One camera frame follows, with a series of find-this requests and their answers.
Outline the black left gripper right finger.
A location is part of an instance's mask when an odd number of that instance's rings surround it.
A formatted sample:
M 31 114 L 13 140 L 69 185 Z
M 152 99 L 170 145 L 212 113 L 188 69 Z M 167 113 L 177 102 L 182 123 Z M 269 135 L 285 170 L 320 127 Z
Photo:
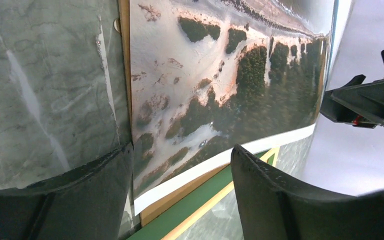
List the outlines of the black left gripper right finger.
M 384 190 L 360 196 L 329 191 L 240 145 L 230 166 L 246 240 L 384 240 Z

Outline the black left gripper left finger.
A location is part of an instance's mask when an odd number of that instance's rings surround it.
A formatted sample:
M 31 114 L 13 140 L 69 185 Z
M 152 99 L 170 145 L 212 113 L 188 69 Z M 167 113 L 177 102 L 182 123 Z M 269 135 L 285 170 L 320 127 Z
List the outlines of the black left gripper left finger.
M 0 190 L 0 240 L 115 240 L 133 176 L 131 144 L 25 188 Z

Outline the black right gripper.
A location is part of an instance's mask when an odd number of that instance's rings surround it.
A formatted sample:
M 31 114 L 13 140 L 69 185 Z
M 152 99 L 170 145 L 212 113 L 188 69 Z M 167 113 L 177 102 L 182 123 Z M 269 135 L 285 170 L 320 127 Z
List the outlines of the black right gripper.
M 363 83 L 356 75 L 346 85 L 324 93 L 320 113 L 335 123 L 384 127 L 384 79 Z

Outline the landscape photo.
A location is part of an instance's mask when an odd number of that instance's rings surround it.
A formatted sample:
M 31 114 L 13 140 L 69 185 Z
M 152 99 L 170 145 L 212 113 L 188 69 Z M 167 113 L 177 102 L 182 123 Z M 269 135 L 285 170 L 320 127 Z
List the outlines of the landscape photo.
M 227 165 L 309 139 L 351 0 L 132 0 L 135 215 Z

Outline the brown fibreboard backing board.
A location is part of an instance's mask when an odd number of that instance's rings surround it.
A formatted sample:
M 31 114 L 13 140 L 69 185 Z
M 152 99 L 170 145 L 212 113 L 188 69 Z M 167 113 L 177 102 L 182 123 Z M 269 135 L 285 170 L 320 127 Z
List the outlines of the brown fibreboard backing board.
M 128 112 L 130 127 L 132 128 L 134 120 L 131 87 L 130 1 L 120 0 L 118 2 L 118 8 L 119 20 L 116 26 L 122 38 Z M 140 219 L 140 226 L 144 227 L 154 221 L 182 198 L 225 169 L 228 165 L 226 162 L 202 162 L 194 168 L 154 187 L 138 199 L 132 201 L 134 204 L 134 213 L 136 214 L 135 217 Z

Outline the light wooden picture frame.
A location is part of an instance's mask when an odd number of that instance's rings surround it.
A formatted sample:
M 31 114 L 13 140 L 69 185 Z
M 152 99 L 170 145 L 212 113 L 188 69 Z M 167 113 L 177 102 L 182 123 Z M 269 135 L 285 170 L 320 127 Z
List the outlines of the light wooden picture frame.
M 230 155 L 212 157 L 136 199 L 141 228 L 130 239 L 244 239 Z

